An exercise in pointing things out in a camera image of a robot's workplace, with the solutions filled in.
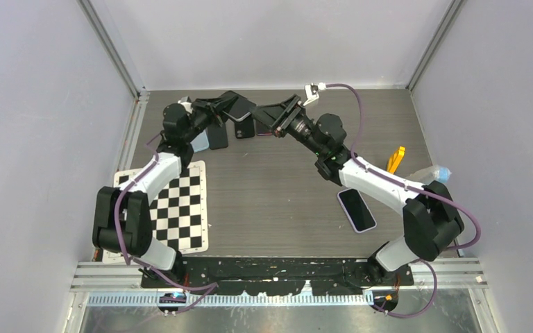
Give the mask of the black camera-hole case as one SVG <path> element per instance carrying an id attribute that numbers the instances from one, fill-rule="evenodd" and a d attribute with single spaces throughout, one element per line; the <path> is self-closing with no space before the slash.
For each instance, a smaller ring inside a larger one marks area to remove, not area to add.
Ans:
<path id="1" fill-rule="evenodd" d="M 243 121 L 234 123 L 235 137 L 237 139 L 248 139 L 255 136 L 255 124 L 252 117 L 247 117 Z"/>

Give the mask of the light blue case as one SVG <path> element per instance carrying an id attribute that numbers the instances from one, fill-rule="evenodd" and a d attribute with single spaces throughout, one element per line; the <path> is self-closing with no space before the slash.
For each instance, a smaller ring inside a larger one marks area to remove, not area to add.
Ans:
<path id="1" fill-rule="evenodd" d="M 204 130 L 199 135 L 197 135 L 191 141 L 191 145 L 195 153 L 209 149 L 210 143 L 208 139 L 207 130 Z"/>

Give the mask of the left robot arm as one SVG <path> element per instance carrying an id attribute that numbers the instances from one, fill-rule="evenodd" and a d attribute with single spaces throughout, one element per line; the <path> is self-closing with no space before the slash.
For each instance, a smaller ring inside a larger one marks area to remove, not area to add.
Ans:
<path id="1" fill-rule="evenodd" d="M 97 192 L 92 229 L 96 248 L 121 254 L 127 264 L 159 269 L 158 277 L 168 287 L 184 281 L 177 250 L 153 236 L 150 204 L 188 167 L 194 154 L 192 141 L 207 127 L 223 125 L 238 101 L 239 96 L 226 92 L 213 99 L 183 99 L 163 110 L 160 143 L 151 160 L 120 186 L 104 186 Z"/>

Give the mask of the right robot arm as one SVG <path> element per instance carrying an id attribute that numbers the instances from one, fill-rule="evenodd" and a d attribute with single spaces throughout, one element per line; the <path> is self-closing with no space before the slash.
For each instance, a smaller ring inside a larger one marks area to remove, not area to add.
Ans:
<path id="1" fill-rule="evenodd" d="M 407 180 L 352 155 L 339 116 L 325 113 L 314 121 L 297 95 L 254 107 L 251 115 L 274 136 L 290 135 L 313 152 L 322 178 L 366 194 L 402 216 L 403 235 L 379 248 L 369 264 L 369 277 L 376 284 L 387 284 L 398 268 L 417 259 L 435 260 L 464 231 L 444 184 Z"/>

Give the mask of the phone with pink case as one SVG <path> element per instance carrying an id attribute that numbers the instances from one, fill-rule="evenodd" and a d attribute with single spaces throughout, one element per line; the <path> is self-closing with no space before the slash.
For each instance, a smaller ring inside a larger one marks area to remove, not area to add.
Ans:
<path id="1" fill-rule="evenodd" d="M 232 95 L 234 103 L 226 110 L 225 115 L 234 122 L 242 122 L 246 118 L 250 117 L 251 111 L 253 111 L 257 105 L 241 95 Z"/>

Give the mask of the phone with lilac case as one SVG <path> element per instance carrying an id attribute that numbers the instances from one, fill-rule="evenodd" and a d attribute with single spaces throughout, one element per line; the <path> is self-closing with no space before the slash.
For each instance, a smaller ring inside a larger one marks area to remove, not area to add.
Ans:
<path id="1" fill-rule="evenodd" d="M 377 222 L 358 190 L 343 189 L 337 194 L 337 199 L 355 233 L 362 234 L 376 228 Z"/>

